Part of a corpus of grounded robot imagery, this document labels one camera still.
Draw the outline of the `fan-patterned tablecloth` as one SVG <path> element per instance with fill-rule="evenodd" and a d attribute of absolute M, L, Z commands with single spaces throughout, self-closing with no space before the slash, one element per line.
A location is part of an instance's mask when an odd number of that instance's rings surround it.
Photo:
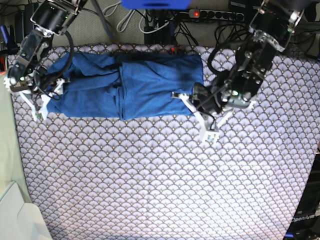
<path fill-rule="evenodd" d="M 281 240 L 320 141 L 320 65 L 280 55 L 214 144 L 190 116 L 35 122 L 12 103 L 28 193 L 54 240 Z"/>

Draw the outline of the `black OpenArm box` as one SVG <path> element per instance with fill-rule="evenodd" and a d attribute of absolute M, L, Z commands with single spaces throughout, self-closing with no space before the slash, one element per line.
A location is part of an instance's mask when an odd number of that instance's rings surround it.
<path fill-rule="evenodd" d="M 304 192 L 285 240 L 318 240 L 320 238 L 320 153 L 317 152 Z"/>

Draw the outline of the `blue box overhead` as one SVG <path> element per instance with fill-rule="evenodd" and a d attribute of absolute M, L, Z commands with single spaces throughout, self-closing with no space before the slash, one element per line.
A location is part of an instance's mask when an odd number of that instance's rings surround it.
<path fill-rule="evenodd" d="M 123 7 L 135 10 L 185 10 L 190 0 L 122 0 Z"/>

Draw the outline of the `white power strip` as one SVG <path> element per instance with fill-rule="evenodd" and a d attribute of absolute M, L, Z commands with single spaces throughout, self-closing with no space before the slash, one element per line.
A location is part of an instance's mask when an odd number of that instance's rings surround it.
<path fill-rule="evenodd" d="M 243 22 L 245 20 L 245 15 L 239 12 L 190 9 L 187 13 L 192 19 L 239 22 Z"/>

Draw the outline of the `white plastic bin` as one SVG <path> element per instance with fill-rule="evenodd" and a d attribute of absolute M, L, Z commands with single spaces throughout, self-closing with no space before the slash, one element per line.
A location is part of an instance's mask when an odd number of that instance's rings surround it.
<path fill-rule="evenodd" d="M 40 209 L 24 201 L 18 184 L 10 182 L 0 195 L 2 240 L 51 240 Z"/>

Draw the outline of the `blue long-sleeve T-shirt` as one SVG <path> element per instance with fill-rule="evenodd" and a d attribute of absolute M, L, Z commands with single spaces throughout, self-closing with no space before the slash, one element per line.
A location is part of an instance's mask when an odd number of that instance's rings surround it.
<path fill-rule="evenodd" d="M 190 110 L 172 93 L 191 94 L 204 81 L 199 55 L 148 52 L 77 52 L 63 78 L 68 82 L 62 96 L 49 101 L 49 112 L 121 120 L 188 116 Z"/>

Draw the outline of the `blue handled clamp left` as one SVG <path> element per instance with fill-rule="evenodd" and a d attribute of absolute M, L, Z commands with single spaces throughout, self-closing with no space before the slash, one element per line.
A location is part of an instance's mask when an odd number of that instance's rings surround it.
<path fill-rule="evenodd" d="M 6 49 L 0 51 L 0 55 L 15 55 L 19 51 L 19 47 L 15 41 L 15 33 L 13 26 L 10 25 L 10 31 L 8 31 L 5 25 L 1 25 L 0 30 L 6 47 Z"/>

